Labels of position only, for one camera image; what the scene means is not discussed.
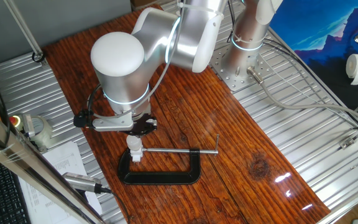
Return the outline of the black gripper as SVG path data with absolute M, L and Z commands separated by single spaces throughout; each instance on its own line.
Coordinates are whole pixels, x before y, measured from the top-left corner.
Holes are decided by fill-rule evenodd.
M 134 121 L 134 126 L 126 134 L 141 137 L 157 129 L 157 119 L 149 114 L 144 114 L 141 118 Z

